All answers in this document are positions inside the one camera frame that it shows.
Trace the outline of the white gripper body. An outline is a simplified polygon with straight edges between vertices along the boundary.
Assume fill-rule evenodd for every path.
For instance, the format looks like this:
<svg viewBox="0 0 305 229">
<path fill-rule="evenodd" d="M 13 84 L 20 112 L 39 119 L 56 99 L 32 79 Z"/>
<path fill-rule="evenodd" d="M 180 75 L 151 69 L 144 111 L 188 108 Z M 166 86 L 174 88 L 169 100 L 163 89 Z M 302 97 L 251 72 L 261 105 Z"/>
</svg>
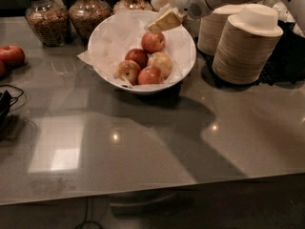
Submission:
<svg viewBox="0 0 305 229">
<path fill-rule="evenodd" d="M 200 19 L 212 12 L 207 0 L 174 0 L 174 2 L 178 9 L 190 19 Z"/>
</svg>

